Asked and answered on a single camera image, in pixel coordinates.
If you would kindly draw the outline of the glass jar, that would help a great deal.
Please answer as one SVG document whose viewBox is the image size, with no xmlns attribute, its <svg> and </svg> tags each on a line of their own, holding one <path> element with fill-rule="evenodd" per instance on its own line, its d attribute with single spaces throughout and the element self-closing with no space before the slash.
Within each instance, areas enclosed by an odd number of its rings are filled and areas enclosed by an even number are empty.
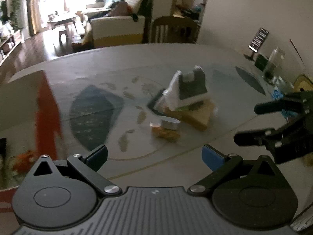
<svg viewBox="0 0 313 235">
<path fill-rule="evenodd" d="M 285 52 L 280 48 L 276 47 L 263 70 L 263 79 L 268 84 L 273 84 L 273 79 L 277 75 L 278 68 L 282 65 L 285 58 Z"/>
</svg>

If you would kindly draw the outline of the green houseplant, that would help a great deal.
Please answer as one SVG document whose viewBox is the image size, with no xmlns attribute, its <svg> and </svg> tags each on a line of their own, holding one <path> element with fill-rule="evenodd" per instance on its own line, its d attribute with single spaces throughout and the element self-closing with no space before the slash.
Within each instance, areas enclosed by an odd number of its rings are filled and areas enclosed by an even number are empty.
<svg viewBox="0 0 313 235">
<path fill-rule="evenodd" d="M 9 20 L 10 20 L 10 25 L 15 31 L 23 29 L 23 27 L 20 26 L 19 21 L 18 21 L 18 12 L 20 11 L 20 7 L 21 7 L 21 0 L 11 1 L 11 12 L 10 12 Z"/>
</svg>

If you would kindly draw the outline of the white mug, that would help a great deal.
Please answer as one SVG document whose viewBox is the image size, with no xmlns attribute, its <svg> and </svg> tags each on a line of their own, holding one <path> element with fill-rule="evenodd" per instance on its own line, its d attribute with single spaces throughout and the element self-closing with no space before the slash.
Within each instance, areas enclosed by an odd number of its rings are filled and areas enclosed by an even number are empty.
<svg viewBox="0 0 313 235">
<path fill-rule="evenodd" d="M 275 77 L 275 79 L 273 80 L 274 86 L 282 93 L 286 94 L 286 93 L 290 93 L 293 92 L 294 87 L 292 85 L 292 83 L 285 81 L 284 79 L 282 79 L 280 76 L 279 77 Z"/>
</svg>

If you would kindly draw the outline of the brown flat box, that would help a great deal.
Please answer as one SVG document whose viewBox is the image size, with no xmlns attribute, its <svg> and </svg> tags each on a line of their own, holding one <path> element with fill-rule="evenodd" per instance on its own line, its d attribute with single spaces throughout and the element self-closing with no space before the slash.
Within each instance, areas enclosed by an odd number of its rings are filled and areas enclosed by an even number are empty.
<svg viewBox="0 0 313 235">
<path fill-rule="evenodd" d="M 162 106 L 162 111 L 166 116 L 187 123 L 201 132 L 207 130 L 214 110 L 215 104 L 210 99 L 205 100 L 196 110 L 172 111 L 167 105 Z"/>
</svg>

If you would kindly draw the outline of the orange and white cardboard box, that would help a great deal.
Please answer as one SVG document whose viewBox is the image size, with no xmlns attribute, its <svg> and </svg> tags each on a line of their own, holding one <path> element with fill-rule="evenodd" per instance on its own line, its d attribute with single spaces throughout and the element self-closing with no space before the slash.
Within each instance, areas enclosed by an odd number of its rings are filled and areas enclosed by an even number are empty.
<svg viewBox="0 0 313 235">
<path fill-rule="evenodd" d="M 65 157 L 59 107 L 42 70 L 1 86 L 1 213 L 12 212 L 13 195 L 27 174 L 12 167 L 27 150 L 38 158 Z"/>
</svg>

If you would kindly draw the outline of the dark wooden chair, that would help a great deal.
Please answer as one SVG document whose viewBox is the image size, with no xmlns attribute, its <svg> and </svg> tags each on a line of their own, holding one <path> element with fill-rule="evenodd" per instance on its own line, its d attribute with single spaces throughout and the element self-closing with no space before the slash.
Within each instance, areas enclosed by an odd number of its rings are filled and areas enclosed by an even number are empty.
<svg viewBox="0 0 313 235">
<path fill-rule="evenodd" d="M 190 18 L 161 16 L 152 23 L 150 43 L 195 43 L 198 24 Z"/>
</svg>

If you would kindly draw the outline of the round silver tin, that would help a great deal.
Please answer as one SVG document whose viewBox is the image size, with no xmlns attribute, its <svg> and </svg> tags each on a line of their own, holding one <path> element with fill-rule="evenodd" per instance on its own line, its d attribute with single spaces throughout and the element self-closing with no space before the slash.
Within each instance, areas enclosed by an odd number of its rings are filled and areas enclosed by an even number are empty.
<svg viewBox="0 0 313 235">
<path fill-rule="evenodd" d="M 163 116 L 160 118 L 160 126 L 168 130 L 177 130 L 181 121 L 176 118 Z"/>
</svg>

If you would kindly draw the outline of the small stool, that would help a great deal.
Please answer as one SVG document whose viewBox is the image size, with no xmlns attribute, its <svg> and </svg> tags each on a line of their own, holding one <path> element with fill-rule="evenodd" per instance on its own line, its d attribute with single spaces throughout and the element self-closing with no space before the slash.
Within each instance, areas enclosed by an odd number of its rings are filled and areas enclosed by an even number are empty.
<svg viewBox="0 0 313 235">
<path fill-rule="evenodd" d="M 62 36 L 65 36 L 65 40 L 66 41 L 68 40 L 67 30 L 61 30 L 61 31 L 58 32 L 58 39 L 59 39 L 60 43 L 63 42 Z"/>
</svg>

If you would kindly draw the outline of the cream and yellow sofa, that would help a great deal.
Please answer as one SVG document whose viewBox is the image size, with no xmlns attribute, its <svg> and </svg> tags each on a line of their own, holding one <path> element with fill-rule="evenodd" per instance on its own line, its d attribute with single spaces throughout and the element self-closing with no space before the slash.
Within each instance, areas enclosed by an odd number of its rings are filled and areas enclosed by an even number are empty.
<svg viewBox="0 0 313 235">
<path fill-rule="evenodd" d="M 147 43 L 153 0 L 105 0 L 86 6 L 86 36 L 93 47 Z"/>
</svg>

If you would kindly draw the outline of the wooden tv cabinet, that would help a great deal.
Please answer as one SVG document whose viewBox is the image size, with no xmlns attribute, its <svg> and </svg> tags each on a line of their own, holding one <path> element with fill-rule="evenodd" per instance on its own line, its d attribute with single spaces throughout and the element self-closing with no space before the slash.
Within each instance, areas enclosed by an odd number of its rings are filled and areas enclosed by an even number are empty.
<svg viewBox="0 0 313 235">
<path fill-rule="evenodd" d="M 10 34 L 5 40 L 1 42 L 1 62 L 2 65 L 10 56 L 10 54 L 17 48 L 17 46 L 24 42 L 23 33 L 17 30 Z"/>
</svg>

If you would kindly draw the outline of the smartphone on stand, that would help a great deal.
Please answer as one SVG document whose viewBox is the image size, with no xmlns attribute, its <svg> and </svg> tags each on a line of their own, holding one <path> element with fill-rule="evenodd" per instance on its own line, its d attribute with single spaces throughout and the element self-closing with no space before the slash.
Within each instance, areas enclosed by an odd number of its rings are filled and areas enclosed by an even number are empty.
<svg viewBox="0 0 313 235">
<path fill-rule="evenodd" d="M 254 61 L 254 55 L 257 54 L 262 47 L 263 43 L 269 36 L 270 32 L 264 28 L 259 28 L 257 33 L 255 34 L 253 40 L 248 45 L 248 48 L 251 50 L 250 55 L 244 54 L 244 57 L 249 61 Z"/>
</svg>

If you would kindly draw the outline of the orange snack packet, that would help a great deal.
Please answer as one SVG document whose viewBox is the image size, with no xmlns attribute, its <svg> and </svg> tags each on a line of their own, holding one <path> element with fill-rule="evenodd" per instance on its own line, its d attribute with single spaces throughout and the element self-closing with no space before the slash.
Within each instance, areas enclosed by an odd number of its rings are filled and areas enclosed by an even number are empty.
<svg viewBox="0 0 313 235">
<path fill-rule="evenodd" d="M 163 138 L 169 142 L 175 142 L 180 139 L 180 134 L 176 130 L 163 128 L 160 124 L 150 123 L 150 128 L 154 137 Z"/>
</svg>

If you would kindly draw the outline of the white tissue pack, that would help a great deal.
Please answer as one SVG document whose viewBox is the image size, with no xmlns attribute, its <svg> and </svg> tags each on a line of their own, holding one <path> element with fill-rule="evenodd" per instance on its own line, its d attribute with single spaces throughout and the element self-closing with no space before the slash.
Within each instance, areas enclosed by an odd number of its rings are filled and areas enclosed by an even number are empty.
<svg viewBox="0 0 313 235">
<path fill-rule="evenodd" d="M 195 110 L 208 99 L 205 73 L 200 66 L 195 66 L 188 73 L 176 71 L 168 87 L 149 104 L 153 111 L 164 114 L 163 108 L 170 111 Z"/>
</svg>

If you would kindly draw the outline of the blue cloth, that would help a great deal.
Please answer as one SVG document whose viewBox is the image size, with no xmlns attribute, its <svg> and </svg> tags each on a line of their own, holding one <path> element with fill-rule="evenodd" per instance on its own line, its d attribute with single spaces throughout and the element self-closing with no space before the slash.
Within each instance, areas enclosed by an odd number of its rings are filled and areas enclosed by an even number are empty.
<svg viewBox="0 0 313 235">
<path fill-rule="evenodd" d="M 278 101 L 278 104 L 281 108 L 280 113 L 286 119 L 286 121 L 289 121 L 295 117 L 296 113 L 284 109 L 284 102 L 281 102 L 281 100 L 284 98 L 284 94 L 279 89 L 274 89 L 272 91 L 271 98 L 273 101 Z"/>
</svg>

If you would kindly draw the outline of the red orange keychain toy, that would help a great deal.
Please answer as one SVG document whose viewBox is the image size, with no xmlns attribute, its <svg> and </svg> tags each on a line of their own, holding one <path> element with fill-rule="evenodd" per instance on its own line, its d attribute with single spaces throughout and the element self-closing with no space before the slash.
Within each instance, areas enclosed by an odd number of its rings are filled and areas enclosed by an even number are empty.
<svg viewBox="0 0 313 235">
<path fill-rule="evenodd" d="M 27 150 L 16 156 L 12 170 L 18 174 L 26 173 L 32 168 L 37 159 L 38 154 L 36 151 Z"/>
</svg>

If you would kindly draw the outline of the wooden coffee table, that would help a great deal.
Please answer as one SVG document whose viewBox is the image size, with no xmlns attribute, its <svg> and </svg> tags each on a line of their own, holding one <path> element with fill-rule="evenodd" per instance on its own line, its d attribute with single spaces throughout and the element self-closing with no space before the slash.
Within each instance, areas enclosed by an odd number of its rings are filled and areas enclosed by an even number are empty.
<svg viewBox="0 0 313 235">
<path fill-rule="evenodd" d="M 51 21 L 48 21 L 47 24 L 54 30 L 59 25 L 65 25 L 67 23 L 75 24 L 75 20 L 77 18 L 76 14 L 66 13 L 63 15 L 56 16 Z"/>
</svg>

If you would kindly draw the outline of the yellow container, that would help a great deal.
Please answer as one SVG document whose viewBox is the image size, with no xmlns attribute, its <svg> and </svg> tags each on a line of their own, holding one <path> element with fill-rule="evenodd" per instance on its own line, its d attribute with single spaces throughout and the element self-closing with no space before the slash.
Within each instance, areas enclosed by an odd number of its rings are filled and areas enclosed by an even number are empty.
<svg viewBox="0 0 313 235">
<path fill-rule="evenodd" d="M 301 74 L 297 77 L 293 86 L 294 86 L 294 92 L 303 92 L 303 91 L 312 91 L 313 90 L 312 79 L 307 77 L 304 74 Z"/>
</svg>

